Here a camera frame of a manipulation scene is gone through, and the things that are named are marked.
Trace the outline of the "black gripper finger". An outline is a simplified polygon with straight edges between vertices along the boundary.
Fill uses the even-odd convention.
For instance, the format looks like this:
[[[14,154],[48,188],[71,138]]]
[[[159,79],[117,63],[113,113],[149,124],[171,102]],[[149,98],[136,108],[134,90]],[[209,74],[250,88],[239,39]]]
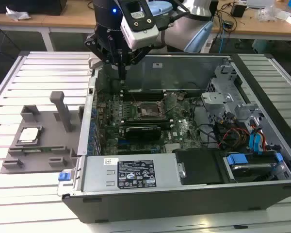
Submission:
[[[151,45],[136,50],[132,50],[128,46],[125,46],[122,49],[122,79],[126,78],[126,68],[130,65],[139,63],[151,50]]]
[[[97,34],[90,34],[86,38],[85,46],[104,64],[116,67],[119,79],[123,79],[123,63],[115,45],[115,38],[112,35],[108,35],[105,40],[101,40]]]

